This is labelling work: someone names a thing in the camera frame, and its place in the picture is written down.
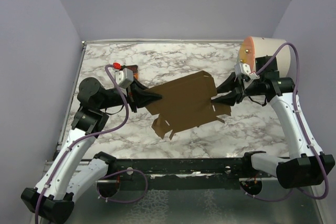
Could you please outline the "brown cardboard box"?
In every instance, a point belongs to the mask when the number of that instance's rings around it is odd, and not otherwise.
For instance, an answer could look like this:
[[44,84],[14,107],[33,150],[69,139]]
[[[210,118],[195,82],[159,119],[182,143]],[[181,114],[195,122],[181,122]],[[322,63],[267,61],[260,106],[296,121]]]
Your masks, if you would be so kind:
[[221,115],[231,115],[231,107],[224,104],[212,104],[217,96],[214,78],[206,71],[149,88],[148,93],[161,95],[162,98],[146,106],[151,115],[158,117],[153,121],[152,129],[160,138],[199,127],[214,121],[224,122]]

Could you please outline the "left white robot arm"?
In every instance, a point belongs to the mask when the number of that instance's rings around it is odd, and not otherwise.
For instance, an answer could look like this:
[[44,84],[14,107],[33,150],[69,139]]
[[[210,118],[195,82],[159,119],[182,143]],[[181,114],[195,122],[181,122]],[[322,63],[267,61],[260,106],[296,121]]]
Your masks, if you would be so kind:
[[104,152],[98,153],[80,173],[76,168],[88,148],[99,135],[105,134],[109,114],[104,109],[122,105],[126,116],[162,99],[159,94],[148,92],[138,81],[130,85],[131,96],[123,94],[119,86],[105,89],[93,77],[85,78],[79,85],[77,99],[80,108],[71,124],[68,138],[52,166],[33,188],[25,188],[21,199],[34,213],[35,223],[65,223],[70,217],[75,202],[97,180],[117,177],[124,171],[116,168],[116,158]]

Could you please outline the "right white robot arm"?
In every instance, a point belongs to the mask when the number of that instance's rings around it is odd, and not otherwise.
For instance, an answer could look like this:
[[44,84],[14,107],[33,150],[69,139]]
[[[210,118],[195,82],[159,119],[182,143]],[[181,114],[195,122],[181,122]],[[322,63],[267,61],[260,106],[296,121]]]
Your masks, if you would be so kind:
[[314,139],[300,110],[299,97],[291,78],[281,77],[276,60],[257,75],[246,63],[239,62],[234,72],[219,86],[220,97],[213,103],[233,106],[245,97],[265,96],[265,104],[275,111],[289,149],[289,159],[268,155],[264,151],[244,154],[241,171],[254,177],[259,171],[278,179],[285,188],[299,188],[327,183],[335,166],[332,155],[326,155]]

